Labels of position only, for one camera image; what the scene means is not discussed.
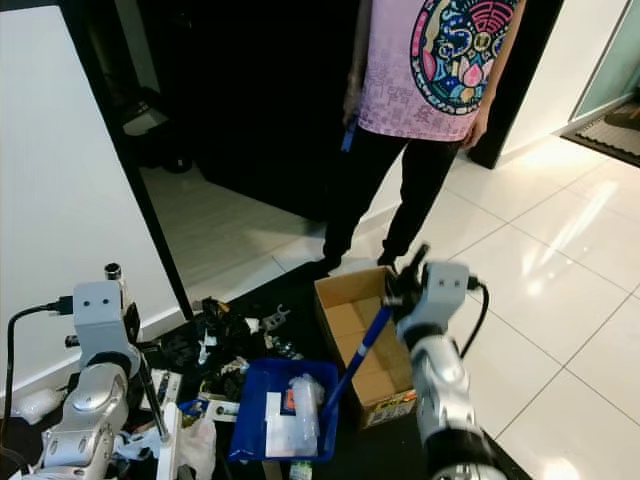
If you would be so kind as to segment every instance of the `wire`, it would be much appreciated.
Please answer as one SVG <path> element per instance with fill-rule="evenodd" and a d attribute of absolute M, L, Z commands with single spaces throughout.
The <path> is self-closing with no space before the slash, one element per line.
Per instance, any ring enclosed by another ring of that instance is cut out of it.
<path fill-rule="evenodd" d="M 462 349 L 462 353 L 460 353 L 460 358 L 464 358 L 464 356 L 467 354 L 469 347 L 471 347 L 473 341 L 476 339 L 476 335 L 478 335 L 478 332 L 480 331 L 480 328 L 482 328 L 484 319 L 487 316 L 487 311 L 489 310 L 489 289 L 484 283 L 478 282 L 477 286 L 482 289 L 482 309 L 480 310 L 480 316 L 476 321 L 476 326 L 473 327 L 471 335 L 469 336 L 469 340 L 467 340 L 467 343 Z"/>
<path fill-rule="evenodd" d="M 38 305 L 37 307 L 26 308 L 21 312 L 16 313 L 9 324 L 7 325 L 7 378 L 5 384 L 5 396 L 4 396 L 4 416 L 2 420 L 2 426 L 0 427 L 0 454 L 11 459 L 18 465 L 20 470 L 23 470 L 26 466 L 26 461 L 18 452 L 6 448 L 4 444 L 8 438 L 5 438 L 7 434 L 7 425 L 11 418 L 11 400 L 13 395 L 13 357 L 14 357 L 14 336 L 16 322 L 27 315 L 38 312 L 46 312 L 59 309 L 59 302 L 47 303 L 44 305 Z"/>

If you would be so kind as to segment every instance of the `black mat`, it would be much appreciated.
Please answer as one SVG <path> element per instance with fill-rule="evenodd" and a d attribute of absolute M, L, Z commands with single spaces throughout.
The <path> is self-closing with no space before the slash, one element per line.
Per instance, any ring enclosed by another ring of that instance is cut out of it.
<path fill-rule="evenodd" d="M 640 167 L 640 131 L 622 128 L 608 122 L 606 117 L 631 115 L 640 107 L 637 102 L 629 102 L 603 114 L 601 117 L 581 125 L 562 135 L 563 138 L 584 147 L 596 150 L 610 157 Z"/>
<path fill-rule="evenodd" d="M 294 342 L 312 360 L 330 360 L 322 332 L 314 316 L 313 271 L 305 266 L 293 270 L 234 300 L 232 306 L 248 316 L 272 312 L 279 303 L 292 310 L 278 335 Z M 531 480 L 493 440 L 499 466 L 509 480 Z M 262 478 L 260 468 L 231 464 L 234 479 Z M 425 464 L 414 415 L 358 431 L 354 415 L 341 405 L 336 451 L 331 462 L 314 465 L 314 480 L 424 479 Z"/>
<path fill-rule="evenodd" d="M 287 322 L 278 329 L 278 335 L 292 341 L 307 359 L 330 360 L 322 331 L 315 320 L 313 280 L 313 270 L 303 266 L 241 296 L 231 302 L 231 305 L 239 313 L 260 318 L 273 313 L 278 304 L 282 303 L 287 309 L 291 309 L 292 313 Z M 192 323 L 186 324 L 163 335 L 163 344 L 169 344 L 172 338 L 175 339 L 178 336 L 188 337 L 192 327 Z M 150 355 L 147 358 L 153 367 L 184 371 L 184 368 L 171 365 L 171 361 L 164 356 L 154 358 Z M 181 396 L 193 398 L 199 383 L 200 379 L 196 372 L 185 375 Z M 407 415 L 364 431 L 358 431 L 354 419 L 352 412 L 345 405 L 341 405 L 334 457 L 329 463 L 314 465 L 314 480 L 391 478 L 422 480 L 426 478 L 415 415 Z M 59 420 L 59 409 L 35 428 L 29 427 L 22 420 L 12 419 L 10 427 L 12 441 L 9 446 L 34 462 L 42 449 L 40 432 L 58 423 Z M 218 436 L 214 480 L 263 479 L 264 473 L 259 462 L 247 465 L 226 462 L 233 424 L 218 423 L 216 428 Z M 496 452 L 499 467 L 508 474 L 508 480 L 531 480 L 531 477 L 498 444 L 491 438 L 488 438 L 488 441 Z M 286 463 L 282 466 L 284 478 L 288 478 L 288 466 Z M 11 466 L 7 465 L 7 468 L 13 471 Z M 136 480 L 155 478 L 154 462 L 137 465 L 131 472 L 131 478 Z"/>

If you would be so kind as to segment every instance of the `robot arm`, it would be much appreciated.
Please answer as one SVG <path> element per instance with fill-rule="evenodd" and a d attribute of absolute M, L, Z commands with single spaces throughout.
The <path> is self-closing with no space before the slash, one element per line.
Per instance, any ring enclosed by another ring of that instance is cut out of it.
<path fill-rule="evenodd" d="M 115 436 L 129 413 L 129 379 L 136 374 L 160 440 L 171 446 L 148 366 L 133 345 L 139 325 L 135 304 L 126 304 L 126 292 L 115 280 L 80 284 L 73 292 L 74 326 L 82 349 L 80 377 L 64 402 L 62 421 L 46 433 L 42 460 L 28 479 L 105 478 Z M 127 321 L 131 312 L 136 318 Z"/>
<path fill-rule="evenodd" d="M 395 297 L 396 334 L 410 351 L 428 478 L 506 480 L 476 422 L 469 375 L 446 335 L 450 318 L 464 302 L 469 270 L 455 263 L 430 263 L 418 283 L 425 254 L 423 248 L 388 289 Z"/>

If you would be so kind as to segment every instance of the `floor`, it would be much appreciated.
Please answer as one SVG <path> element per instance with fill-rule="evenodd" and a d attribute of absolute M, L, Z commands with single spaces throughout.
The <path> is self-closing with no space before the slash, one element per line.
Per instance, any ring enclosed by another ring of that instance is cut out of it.
<path fill-rule="evenodd" d="M 191 294 L 231 299 L 318 258 L 322 232 L 296 228 L 252 233 L 263 252 Z M 373 265 L 384 234 L 359 236 L 336 273 Z M 419 237 L 491 291 L 465 360 L 484 428 L 538 480 L 635 478 L 640 169 L 555 137 L 493 171 L 457 160 Z M 459 343 L 479 307 L 452 320 Z"/>
<path fill-rule="evenodd" d="M 141 173 L 191 300 L 202 298 L 198 292 L 212 277 L 319 228 L 207 182 L 197 168 L 179 175 L 163 168 Z"/>

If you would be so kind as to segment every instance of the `doormat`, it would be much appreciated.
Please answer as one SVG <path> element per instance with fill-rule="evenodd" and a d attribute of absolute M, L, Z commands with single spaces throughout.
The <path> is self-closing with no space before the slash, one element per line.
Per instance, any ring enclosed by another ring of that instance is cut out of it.
<path fill-rule="evenodd" d="M 631 118 L 639 108 L 637 102 L 626 103 L 562 137 L 639 167 L 640 115 Z"/>

